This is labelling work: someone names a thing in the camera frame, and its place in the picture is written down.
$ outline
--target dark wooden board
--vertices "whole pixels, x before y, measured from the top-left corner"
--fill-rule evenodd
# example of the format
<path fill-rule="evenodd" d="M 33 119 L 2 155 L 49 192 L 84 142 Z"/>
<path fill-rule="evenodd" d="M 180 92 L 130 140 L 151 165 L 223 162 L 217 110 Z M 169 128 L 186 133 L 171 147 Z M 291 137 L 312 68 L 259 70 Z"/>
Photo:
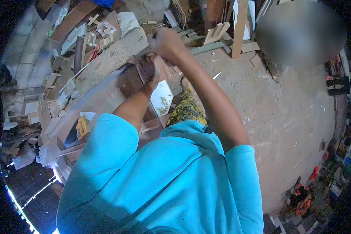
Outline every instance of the dark wooden board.
<path fill-rule="evenodd" d="M 70 31 L 96 7 L 97 5 L 90 1 L 78 3 L 78 5 L 65 16 L 61 24 L 56 27 L 56 30 L 52 33 L 50 38 L 62 42 Z"/>

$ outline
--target dusty floor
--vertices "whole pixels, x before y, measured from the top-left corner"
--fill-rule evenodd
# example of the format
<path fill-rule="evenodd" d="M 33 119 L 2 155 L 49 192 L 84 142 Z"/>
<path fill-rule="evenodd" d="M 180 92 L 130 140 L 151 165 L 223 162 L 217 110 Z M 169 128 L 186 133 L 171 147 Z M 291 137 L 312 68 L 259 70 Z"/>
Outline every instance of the dusty floor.
<path fill-rule="evenodd" d="M 322 160 L 321 140 L 328 143 L 333 137 L 334 99 L 326 91 L 324 67 L 291 68 L 278 84 L 263 67 L 253 67 L 254 52 L 239 59 L 221 49 L 214 52 L 195 57 L 212 76 L 221 72 L 215 81 L 242 119 L 251 119 L 244 126 L 255 148 L 263 212 L 270 214 L 282 206 L 299 176 L 301 183 L 307 181 Z"/>

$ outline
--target white tile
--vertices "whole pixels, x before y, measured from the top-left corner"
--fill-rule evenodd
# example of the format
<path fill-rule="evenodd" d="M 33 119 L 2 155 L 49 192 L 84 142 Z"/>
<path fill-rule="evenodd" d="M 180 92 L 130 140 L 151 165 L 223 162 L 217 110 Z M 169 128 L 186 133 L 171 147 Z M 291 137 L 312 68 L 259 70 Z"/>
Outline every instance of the white tile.
<path fill-rule="evenodd" d="M 12 77 L 16 76 L 17 67 L 21 59 L 23 47 L 25 46 L 27 36 L 13 35 L 10 44 L 7 46 L 4 54 L 4 64 L 10 71 Z"/>
<path fill-rule="evenodd" d="M 143 4 L 150 15 L 168 7 L 162 0 L 150 0 Z"/>
<path fill-rule="evenodd" d="M 24 16 L 19 20 L 14 33 L 17 35 L 29 35 L 33 26 L 38 20 L 41 20 L 35 7 L 31 6 Z"/>
<path fill-rule="evenodd" d="M 17 69 L 16 80 L 17 80 L 17 89 L 22 90 L 27 88 L 31 73 L 33 72 L 34 65 L 20 63 Z"/>
<path fill-rule="evenodd" d="M 39 20 L 29 34 L 26 45 L 23 49 L 21 63 L 35 64 L 39 51 L 47 40 L 47 31 L 51 29 L 49 21 Z"/>
<path fill-rule="evenodd" d="M 51 70 L 52 48 L 50 40 L 47 40 L 40 49 L 38 59 L 28 83 L 28 88 L 43 86 L 43 82 Z"/>
<path fill-rule="evenodd" d="M 153 13 L 152 15 L 148 15 L 143 17 L 141 20 L 139 20 L 139 24 L 142 24 L 147 21 L 157 21 L 157 22 L 162 22 L 164 18 L 164 12 L 167 11 L 166 9 L 160 10 L 158 12 Z"/>

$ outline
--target yellow patterned fabric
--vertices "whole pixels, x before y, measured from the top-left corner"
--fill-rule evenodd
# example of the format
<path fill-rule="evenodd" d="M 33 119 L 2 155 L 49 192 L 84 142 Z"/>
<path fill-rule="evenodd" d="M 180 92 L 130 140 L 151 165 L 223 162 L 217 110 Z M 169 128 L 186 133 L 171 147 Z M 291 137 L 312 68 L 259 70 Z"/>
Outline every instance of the yellow patterned fabric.
<path fill-rule="evenodd" d="M 206 117 L 195 103 L 195 98 L 190 88 L 182 92 L 181 98 L 170 115 L 166 127 L 186 120 L 196 120 L 205 126 L 207 125 Z"/>

